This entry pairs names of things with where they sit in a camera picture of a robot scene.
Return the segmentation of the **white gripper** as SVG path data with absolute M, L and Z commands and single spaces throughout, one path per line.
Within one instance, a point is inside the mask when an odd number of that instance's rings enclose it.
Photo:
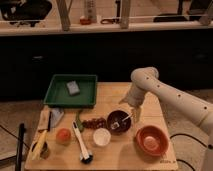
M 133 122 L 137 123 L 140 120 L 141 108 L 145 99 L 146 92 L 138 87 L 131 87 L 126 93 L 125 97 L 121 100 L 121 103 L 127 103 L 133 107 L 131 109 Z

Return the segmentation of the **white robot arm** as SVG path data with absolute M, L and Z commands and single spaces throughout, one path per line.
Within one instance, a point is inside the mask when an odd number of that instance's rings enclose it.
M 121 103 L 139 108 L 147 92 L 153 93 L 181 111 L 209 136 L 201 171 L 213 171 L 213 104 L 161 82 L 155 67 L 138 68 L 132 71 L 131 87 Z

